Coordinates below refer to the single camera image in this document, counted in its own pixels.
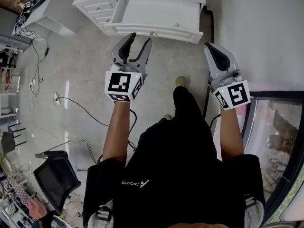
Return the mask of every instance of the black chair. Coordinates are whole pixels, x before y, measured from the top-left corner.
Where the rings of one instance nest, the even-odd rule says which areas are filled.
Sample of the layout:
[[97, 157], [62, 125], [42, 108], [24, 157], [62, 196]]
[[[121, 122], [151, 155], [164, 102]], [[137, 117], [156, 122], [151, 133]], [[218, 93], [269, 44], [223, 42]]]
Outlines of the black chair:
[[24, 142], [15, 144], [15, 138], [21, 136], [21, 134], [19, 134], [17, 136], [14, 136], [14, 133], [25, 130], [25, 128], [21, 128], [21, 129], [18, 129], [18, 130], [12, 130], [11, 127], [17, 126], [19, 124], [20, 123], [8, 126], [8, 131], [4, 132], [3, 135], [2, 135], [1, 144], [2, 144], [2, 148], [3, 148], [3, 152], [5, 154], [7, 154], [8, 152], [11, 152], [12, 150], [15, 150], [17, 146], [26, 143], [26, 141], [24, 141]]
[[34, 170], [34, 176], [49, 203], [61, 214], [69, 194], [81, 185], [65, 151], [36, 154], [46, 161]]

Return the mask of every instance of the ascend logo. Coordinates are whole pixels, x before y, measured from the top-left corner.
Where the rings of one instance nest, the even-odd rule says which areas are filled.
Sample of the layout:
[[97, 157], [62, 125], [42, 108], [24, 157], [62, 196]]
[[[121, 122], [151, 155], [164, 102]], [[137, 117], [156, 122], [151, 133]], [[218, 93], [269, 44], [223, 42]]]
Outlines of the ascend logo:
[[134, 186], [138, 186], [139, 183], [136, 182], [130, 182], [130, 181], [122, 181], [122, 184], [124, 185], [134, 185]]
[[[149, 180], [146, 182], [141, 182], [141, 188], [148, 183]], [[131, 186], [138, 186], [140, 182], [131, 182], [131, 181], [122, 181], [122, 185], [131, 185]]]

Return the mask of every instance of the cabinet drawer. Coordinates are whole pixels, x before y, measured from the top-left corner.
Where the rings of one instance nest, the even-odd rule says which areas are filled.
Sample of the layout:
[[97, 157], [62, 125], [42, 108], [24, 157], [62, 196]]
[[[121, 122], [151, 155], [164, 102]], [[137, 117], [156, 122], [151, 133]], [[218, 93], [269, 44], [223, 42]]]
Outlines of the cabinet drawer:
[[119, 23], [107, 23], [104, 25], [104, 29], [108, 35], [128, 35], [136, 32], [142, 36], [163, 37], [192, 43], [198, 43], [203, 35], [202, 32], [192, 32], [175, 28], [149, 25], [124, 25]]
[[96, 18], [94, 18], [94, 20], [97, 24], [101, 24], [101, 23], [103, 24], [105, 22], [110, 22], [111, 19], [112, 19], [112, 17], [96, 17]]
[[109, 10], [109, 9], [113, 9], [113, 5], [110, 2], [102, 2], [102, 3], [97, 3], [97, 4], [92, 4], [92, 5], [87, 5], [84, 6], [84, 9], [88, 12], [96, 12], [99, 10]]
[[100, 10], [94, 13], [88, 13], [87, 15], [92, 18], [96, 17], [112, 17], [114, 14], [115, 9], [107, 9], [107, 10]]
[[103, 10], [115, 9], [116, 5], [117, 0], [91, 0], [77, 4], [80, 10], [88, 14], [99, 13]]

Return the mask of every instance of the black cable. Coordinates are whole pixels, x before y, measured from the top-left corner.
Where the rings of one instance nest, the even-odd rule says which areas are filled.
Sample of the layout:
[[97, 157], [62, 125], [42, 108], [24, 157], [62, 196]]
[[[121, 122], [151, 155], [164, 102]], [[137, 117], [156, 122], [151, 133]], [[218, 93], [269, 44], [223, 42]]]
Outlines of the black cable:
[[215, 118], [212, 119], [212, 121], [210, 123], [210, 128], [212, 127], [212, 124], [213, 124], [214, 120], [217, 119], [218, 117], [220, 117], [220, 114], [218, 114]]
[[98, 121], [95, 117], [93, 117], [82, 105], [80, 105], [79, 103], [77, 103], [76, 101], [73, 101], [73, 100], [71, 100], [70, 98], [66, 98], [66, 97], [63, 97], [63, 96], [58, 96], [57, 97], [57, 99], [55, 99], [56, 101], [58, 100], [58, 98], [64, 98], [64, 99], [67, 99], [67, 100], [70, 100], [71, 102], [74, 102], [75, 104], [77, 104], [77, 105], [79, 105], [82, 109], [84, 109], [85, 110], [85, 112], [86, 113], [88, 113], [89, 114], [89, 116], [90, 117], [92, 117], [95, 121], [97, 121], [98, 123], [100, 123], [101, 125], [103, 125], [103, 126], [106, 126], [106, 127], [108, 127], [109, 125], [107, 125], [107, 124], [104, 124], [104, 123], [102, 123], [102, 122], [100, 122], [100, 121]]
[[[24, 16], [24, 8], [25, 8], [25, 5], [23, 6], [22, 12], [21, 12], [21, 14], [19, 15], [19, 19], [20, 19], [20, 17], [22, 17], [22, 16], [25, 17], [25, 16]], [[32, 36], [32, 35], [34, 35], [35, 37], [34, 37], [33, 39], [43, 38], [43, 39], [46, 40], [46, 42], [47, 42], [47, 49], [45, 50], [44, 57], [43, 57], [43, 59], [42, 59], [41, 61], [39, 60], [39, 54], [38, 54], [36, 48], [34, 47], [33, 41], [31, 42], [31, 45], [32, 45], [32, 47], [34, 48], [34, 50], [35, 50], [35, 52], [36, 52], [36, 54], [37, 54], [37, 57], [38, 57], [37, 68], [36, 68], [34, 77], [33, 77], [33, 79], [32, 79], [32, 82], [33, 82], [34, 79], [35, 79], [35, 77], [36, 77], [36, 75], [38, 75], [38, 91], [37, 91], [37, 93], [34, 93], [34, 91], [32, 90], [32, 88], [30, 88], [30, 90], [31, 90], [31, 92], [33, 93], [33, 95], [38, 95], [39, 90], [40, 90], [40, 83], [43, 82], [43, 78], [42, 78], [42, 77], [39, 77], [39, 63], [43, 62], [44, 59], [46, 58], [47, 54], [48, 54], [48, 50], [49, 50], [49, 47], [48, 47], [48, 40], [47, 40], [46, 38], [44, 38], [44, 37], [39, 37], [39, 36], [37, 36], [37, 35], [35, 34], [34, 31], [28, 30], [28, 28], [27, 28], [26, 25], [25, 25], [25, 22], [26, 22], [26, 21], [24, 21], [24, 23], [23, 23], [23, 24], [24, 24], [24, 29], [26, 30], [26, 31], [24, 31], [24, 29], [21, 28], [22, 25], [21, 25], [21, 26], [19, 25], [19, 19], [18, 19], [16, 25], [17, 25], [17, 27], [19, 28], [19, 30], [21, 30], [21, 31], [23, 32], [23, 34], [25, 34], [26, 36]]]
[[[76, 101], [73, 101], [73, 100], [71, 100], [70, 98], [63, 97], [63, 96], [58, 96], [55, 100], [57, 101], [59, 98], [64, 98], [64, 99], [70, 100], [71, 102], [74, 102], [75, 104], [77, 104], [78, 106], [80, 106], [82, 109], [84, 109], [85, 112], [88, 113], [89, 116], [92, 117], [95, 121], [97, 121], [98, 123], [100, 123], [101, 125], [104, 125], [104, 126], [106, 126], [106, 127], [109, 126], [109, 125], [106, 125], [106, 124], [104, 124], [104, 123], [98, 121], [98, 120], [97, 120], [95, 117], [93, 117], [93, 116], [92, 116], [92, 115], [91, 115], [91, 114], [90, 114], [82, 105], [80, 105], [80, 104], [77, 103]], [[132, 126], [131, 126], [131, 128], [130, 128], [130, 130], [129, 130], [129, 135], [130, 135], [130, 133], [131, 133], [132, 129], [134, 128], [135, 123], [136, 123], [136, 121], [137, 121], [137, 115], [136, 115], [135, 111], [133, 111], [133, 110], [130, 109], [130, 112], [132, 112], [132, 113], [134, 114], [135, 120], [134, 120], [134, 123], [132, 124]], [[129, 146], [130, 146], [131, 148], [134, 149], [134, 151], [137, 149], [137, 148], [136, 148], [136, 145], [135, 145], [133, 142], [131, 142], [131, 141], [128, 140], [128, 144], [129, 144]], [[100, 162], [100, 160], [101, 160], [102, 157], [103, 157], [103, 155], [101, 155], [101, 156], [98, 158], [97, 163]]]
[[73, 192], [71, 192], [72, 194], [74, 194], [74, 195], [76, 195], [76, 196], [80, 196], [80, 197], [83, 197], [83, 195], [78, 195], [78, 194], [76, 194], [76, 193], [73, 193]]

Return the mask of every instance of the power cord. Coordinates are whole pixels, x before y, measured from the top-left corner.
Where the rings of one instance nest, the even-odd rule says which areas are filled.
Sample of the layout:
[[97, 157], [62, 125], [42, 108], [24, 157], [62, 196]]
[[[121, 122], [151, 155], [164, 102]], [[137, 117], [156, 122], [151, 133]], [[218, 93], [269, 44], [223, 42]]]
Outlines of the power cord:
[[[93, 117], [93, 116], [92, 116], [92, 115], [91, 115], [91, 114], [90, 114], [90, 113], [89, 113], [81, 104], [79, 104], [78, 102], [73, 101], [72, 99], [67, 98], [67, 97], [64, 97], [64, 96], [58, 96], [55, 100], [57, 101], [59, 98], [63, 98], [63, 99], [66, 99], [66, 100], [70, 100], [71, 102], [77, 104], [77, 105], [80, 106], [82, 109], [84, 109], [85, 112], [88, 113], [89, 116], [92, 117], [92, 118], [93, 118], [95, 121], [97, 121], [99, 124], [101, 124], [101, 125], [103, 125], [103, 126], [106, 126], [106, 127], [109, 126], [109, 125], [107, 125], [107, 124], [104, 124], [104, 123], [98, 121], [95, 117]], [[132, 124], [132, 126], [131, 126], [131, 128], [130, 128], [130, 130], [129, 130], [129, 135], [130, 135], [130, 133], [131, 133], [132, 129], [134, 128], [135, 123], [136, 123], [136, 121], [137, 121], [137, 115], [136, 115], [135, 111], [133, 111], [133, 110], [130, 109], [130, 112], [132, 112], [132, 113], [134, 114], [135, 120], [134, 120], [134, 123]], [[132, 149], [134, 149], [134, 151], [137, 149], [136, 146], [135, 146], [135, 144], [134, 144], [133, 142], [131, 142], [130, 140], [128, 140], [128, 144], [129, 144], [129, 146], [130, 146]], [[98, 158], [97, 163], [100, 162], [100, 160], [101, 160], [102, 157], [103, 157], [103, 155], [101, 155], [101, 156]]]
[[35, 74], [34, 74], [33, 79], [32, 79], [32, 82], [33, 82], [34, 79], [35, 79], [35, 77], [36, 77], [36, 75], [38, 76], [38, 91], [37, 91], [37, 93], [34, 93], [33, 89], [30, 87], [30, 90], [31, 90], [31, 92], [33, 93], [33, 95], [38, 95], [38, 94], [39, 94], [40, 83], [43, 82], [43, 77], [40, 77], [40, 76], [39, 76], [39, 63], [43, 62], [43, 60], [46, 58], [46, 56], [47, 56], [47, 54], [48, 54], [48, 50], [49, 50], [49, 48], [48, 48], [48, 40], [47, 40], [46, 38], [44, 38], [44, 37], [37, 37], [37, 36], [36, 36], [36, 38], [43, 38], [43, 39], [45, 39], [46, 42], [47, 42], [47, 49], [46, 49], [46, 51], [45, 51], [45, 53], [44, 53], [43, 59], [42, 59], [41, 61], [39, 61], [39, 54], [38, 54], [36, 48], [34, 47], [33, 41], [32, 41], [32, 43], [31, 43], [31, 44], [32, 44], [32, 47], [34, 48], [34, 50], [35, 50], [35, 52], [36, 52], [36, 54], [37, 54], [37, 57], [38, 57], [37, 68], [36, 68]]
[[212, 127], [212, 124], [213, 124], [214, 120], [217, 119], [218, 117], [220, 117], [220, 114], [218, 114], [216, 117], [214, 117], [214, 118], [212, 119], [212, 121], [211, 121], [211, 123], [210, 123], [210, 128]]
[[[24, 8], [25, 8], [25, 5], [23, 6], [22, 12], [20, 13], [19, 17], [17, 18], [16, 25], [15, 25], [15, 35], [18, 36], [18, 37], [21, 37], [22, 34], [26, 35], [27, 37], [33, 36], [33, 35], [34, 35], [35, 37], [34, 37], [33, 39], [43, 38], [43, 39], [46, 40], [46, 42], [47, 42], [47, 49], [45, 50], [44, 57], [43, 57], [43, 59], [42, 59], [41, 61], [39, 60], [39, 54], [38, 54], [36, 48], [34, 47], [33, 40], [32, 40], [32, 42], [31, 42], [31, 45], [32, 45], [32, 47], [34, 48], [34, 50], [35, 50], [35, 52], [36, 52], [36, 54], [37, 54], [37, 57], [38, 57], [37, 68], [36, 68], [34, 77], [33, 77], [33, 79], [32, 79], [32, 82], [33, 82], [34, 79], [35, 79], [35, 77], [36, 77], [36, 75], [38, 76], [38, 91], [37, 91], [36, 93], [34, 93], [34, 91], [32, 90], [31, 87], [30, 87], [30, 90], [31, 90], [31, 92], [33, 93], [33, 95], [36, 95], [36, 96], [37, 96], [38, 93], [39, 93], [39, 90], [40, 90], [40, 83], [43, 82], [43, 78], [39, 76], [39, 63], [41, 63], [41, 62], [46, 58], [46, 56], [47, 56], [47, 54], [48, 54], [48, 51], [49, 51], [48, 40], [47, 40], [46, 38], [44, 38], [44, 37], [39, 37], [39, 36], [37, 36], [37, 35], [35, 34], [34, 31], [30, 31], [30, 30], [27, 29], [27, 27], [26, 27], [26, 25], [25, 25], [26, 19], [24, 19], [24, 18], [25, 18], [25, 15], [24, 15]], [[16, 33], [16, 29], [17, 29], [17, 28], [19, 29], [19, 31], [22, 31], [22, 33], [17, 34], [17, 33]]]

